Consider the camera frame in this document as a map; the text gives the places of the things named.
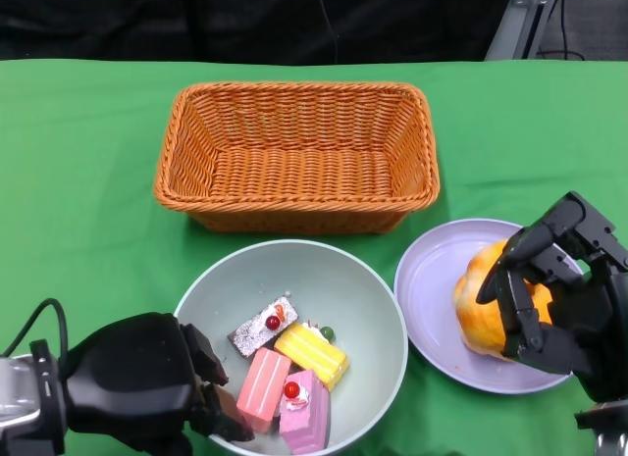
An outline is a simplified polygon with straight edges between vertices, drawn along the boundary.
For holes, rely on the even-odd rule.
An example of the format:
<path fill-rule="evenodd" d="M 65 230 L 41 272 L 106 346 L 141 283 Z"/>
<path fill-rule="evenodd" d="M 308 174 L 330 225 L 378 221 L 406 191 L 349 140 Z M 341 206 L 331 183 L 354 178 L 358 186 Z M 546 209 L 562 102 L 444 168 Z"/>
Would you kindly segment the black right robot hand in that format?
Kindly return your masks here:
<path fill-rule="evenodd" d="M 596 402 L 627 396 L 627 250 L 575 191 L 506 242 L 477 303 L 498 304 L 503 357 L 578 378 Z"/>

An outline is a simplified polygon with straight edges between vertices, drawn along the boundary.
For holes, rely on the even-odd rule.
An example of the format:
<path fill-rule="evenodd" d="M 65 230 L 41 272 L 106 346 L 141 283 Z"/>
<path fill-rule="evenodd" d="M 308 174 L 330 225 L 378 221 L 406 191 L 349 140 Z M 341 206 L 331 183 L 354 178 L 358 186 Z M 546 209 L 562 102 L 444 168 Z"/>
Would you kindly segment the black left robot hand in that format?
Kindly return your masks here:
<path fill-rule="evenodd" d="M 109 435 L 149 455 L 192 454 L 185 426 L 226 441 L 254 437 L 208 338 L 171 314 L 99 329 L 68 352 L 62 376 L 74 432 Z"/>

